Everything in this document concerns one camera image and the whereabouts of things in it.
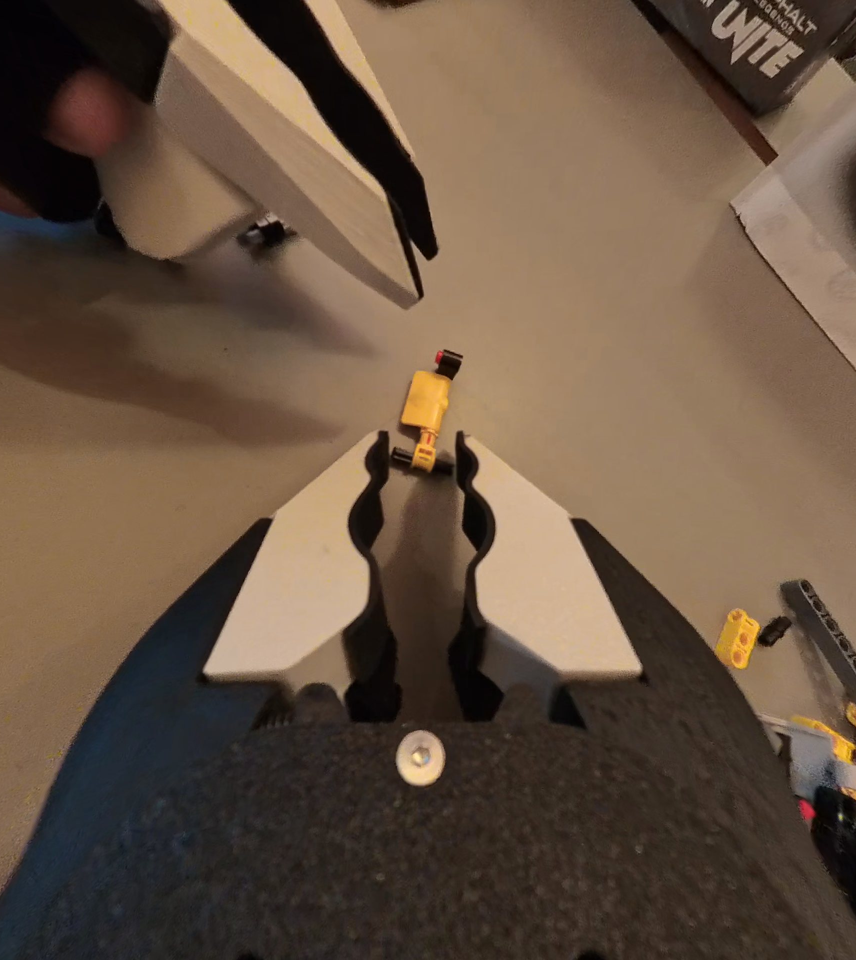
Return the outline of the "yellow panel black connector assembly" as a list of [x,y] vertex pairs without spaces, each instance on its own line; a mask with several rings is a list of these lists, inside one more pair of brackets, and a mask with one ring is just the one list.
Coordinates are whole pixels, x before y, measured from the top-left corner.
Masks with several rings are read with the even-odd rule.
[[463,355],[443,349],[434,357],[433,370],[418,370],[410,381],[400,425],[416,429],[417,442],[412,450],[394,447],[390,461],[402,469],[451,476],[455,463],[441,456],[437,441],[449,407],[451,384],[463,364]]

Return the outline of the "black grey connector piece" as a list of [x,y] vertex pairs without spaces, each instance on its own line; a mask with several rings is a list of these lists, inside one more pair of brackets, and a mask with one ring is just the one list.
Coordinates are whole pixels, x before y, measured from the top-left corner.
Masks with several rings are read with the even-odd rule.
[[265,258],[299,234],[278,216],[266,213],[236,236],[238,246],[252,258]]

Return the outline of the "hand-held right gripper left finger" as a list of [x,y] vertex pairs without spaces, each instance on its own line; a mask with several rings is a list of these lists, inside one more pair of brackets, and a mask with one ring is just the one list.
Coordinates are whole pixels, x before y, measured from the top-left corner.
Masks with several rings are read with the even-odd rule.
[[398,644],[374,545],[389,435],[364,435],[270,519],[203,666],[214,683],[316,683],[395,697]]

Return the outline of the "yellow two-hole brick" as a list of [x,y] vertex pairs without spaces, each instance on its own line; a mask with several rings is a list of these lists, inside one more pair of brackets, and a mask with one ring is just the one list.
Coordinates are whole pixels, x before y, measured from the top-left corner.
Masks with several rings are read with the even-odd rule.
[[740,607],[726,616],[714,647],[718,660],[728,668],[744,670],[748,667],[758,644],[760,624]]

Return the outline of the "toy car instruction booklet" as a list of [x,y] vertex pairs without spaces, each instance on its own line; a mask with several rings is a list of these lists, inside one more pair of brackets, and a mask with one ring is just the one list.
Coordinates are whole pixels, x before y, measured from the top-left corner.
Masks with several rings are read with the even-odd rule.
[[776,151],[731,208],[856,372],[856,81]]

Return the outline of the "person's left hand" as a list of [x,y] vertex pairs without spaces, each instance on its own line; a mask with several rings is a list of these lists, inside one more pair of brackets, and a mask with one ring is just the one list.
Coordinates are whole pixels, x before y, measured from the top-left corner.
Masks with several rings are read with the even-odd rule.
[[43,138],[97,160],[125,138],[135,105],[131,93],[110,75],[99,68],[82,69],[53,97]]

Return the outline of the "toy car set box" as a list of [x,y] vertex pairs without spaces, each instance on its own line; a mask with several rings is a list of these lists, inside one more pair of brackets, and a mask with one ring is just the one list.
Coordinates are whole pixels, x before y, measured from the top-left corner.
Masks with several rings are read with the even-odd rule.
[[856,28],[856,1],[649,1],[756,116],[788,105]]

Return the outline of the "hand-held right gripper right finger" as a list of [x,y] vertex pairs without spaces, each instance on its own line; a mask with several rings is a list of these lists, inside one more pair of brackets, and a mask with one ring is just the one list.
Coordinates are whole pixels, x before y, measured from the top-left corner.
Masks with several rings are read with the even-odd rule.
[[583,682],[641,678],[641,660],[576,519],[476,437],[458,432],[465,570],[448,664],[460,702],[522,686],[541,702]]

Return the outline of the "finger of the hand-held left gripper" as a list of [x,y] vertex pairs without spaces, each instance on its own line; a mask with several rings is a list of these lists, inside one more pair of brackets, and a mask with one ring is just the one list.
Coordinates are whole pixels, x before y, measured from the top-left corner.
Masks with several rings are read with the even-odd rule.
[[156,110],[261,210],[402,308],[423,286],[396,206],[337,141],[295,75],[232,2],[159,2],[170,43]]
[[338,143],[374,177],[424,258],[439,245],[422,172],[335,2],[233,1],[306,91]]

